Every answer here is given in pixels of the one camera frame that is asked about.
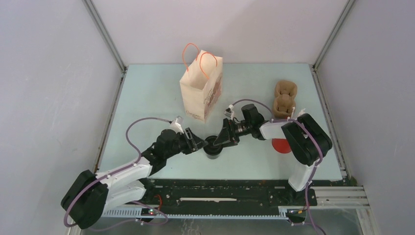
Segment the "black coffee cup lid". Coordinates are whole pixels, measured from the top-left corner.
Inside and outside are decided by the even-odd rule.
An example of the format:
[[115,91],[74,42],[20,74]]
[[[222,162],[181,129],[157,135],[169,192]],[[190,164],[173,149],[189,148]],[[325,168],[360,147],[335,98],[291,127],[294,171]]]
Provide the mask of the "black coffee cup lid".
[[208,142],[208,145],[203,148],[205,153],[208,152],[208,151],[221,151],[222,152],[223,147],[221,145],[220,146],[214,146],[213,145],[213,142],[216,138],[217,138],[217,136],[215,136],[215,135],[211,135],[211,136],[206,137],[205,140]]

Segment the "dark takeout coffee cup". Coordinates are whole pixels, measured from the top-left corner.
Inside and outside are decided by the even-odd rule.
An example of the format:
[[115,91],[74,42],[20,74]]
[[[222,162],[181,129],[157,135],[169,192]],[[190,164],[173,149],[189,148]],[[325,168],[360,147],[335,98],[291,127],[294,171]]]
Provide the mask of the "dark takeout coffee cup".
[[206,155],[209,159],[215,160],[217,159],[221,154],[221,151],[208,151],[206,152]]

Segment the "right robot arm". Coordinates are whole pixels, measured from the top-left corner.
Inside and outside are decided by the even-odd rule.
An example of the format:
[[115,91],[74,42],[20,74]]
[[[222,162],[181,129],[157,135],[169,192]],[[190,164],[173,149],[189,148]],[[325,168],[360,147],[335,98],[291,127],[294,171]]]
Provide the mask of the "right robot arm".
[[243,120],[234,117],[233,105],[225,110],[222,129],[217,136],[206,139],[205,152],[218,155],[223,148],[238,145],[240,137],[246,135],[261,141],[279,140],[277,145],[288,148],[297,161],[284,197],[289,204],[298,204],[304,199],[303,190],[311,185],[317,167],[332,149],[331,138],[308,113],[297,118],[266,120],[254,104],[243,106],[241,111]]

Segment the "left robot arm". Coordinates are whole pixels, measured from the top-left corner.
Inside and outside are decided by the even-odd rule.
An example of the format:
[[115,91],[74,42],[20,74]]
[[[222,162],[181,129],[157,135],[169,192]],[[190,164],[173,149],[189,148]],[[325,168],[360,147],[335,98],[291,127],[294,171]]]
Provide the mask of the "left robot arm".
[[207,145],[208,142],[190,128],[183,132],[164,129],[135,160],[106,172],[81,172],[61,201],[65,210],[64,225],[87,229],[104,212],[117,206],[138,200],[143,204],[151,203],[155,191],[140,180],[160,171],[169,158],[181,153],[191,154]]

